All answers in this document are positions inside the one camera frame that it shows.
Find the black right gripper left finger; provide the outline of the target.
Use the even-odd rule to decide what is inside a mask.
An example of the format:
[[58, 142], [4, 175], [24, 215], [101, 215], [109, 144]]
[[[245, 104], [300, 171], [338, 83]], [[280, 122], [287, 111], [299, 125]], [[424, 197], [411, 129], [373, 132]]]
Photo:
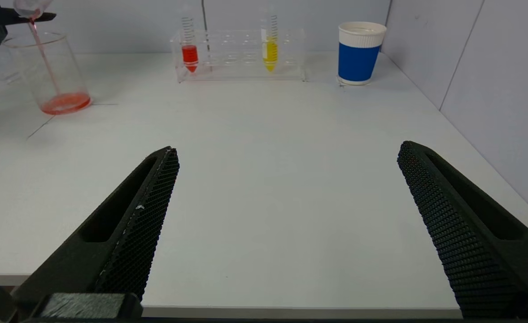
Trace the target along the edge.
[[19, 313], [55, 293], [142, 299], [179, 169], [173, 147], [148, 155], [17, 288]]

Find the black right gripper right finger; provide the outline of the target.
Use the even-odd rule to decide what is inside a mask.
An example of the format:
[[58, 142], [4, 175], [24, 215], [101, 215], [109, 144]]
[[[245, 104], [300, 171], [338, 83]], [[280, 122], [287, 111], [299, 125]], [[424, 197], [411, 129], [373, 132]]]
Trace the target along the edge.
[[528, 319], [528, 227], [432, 149], [398, 166], [465, 319]]

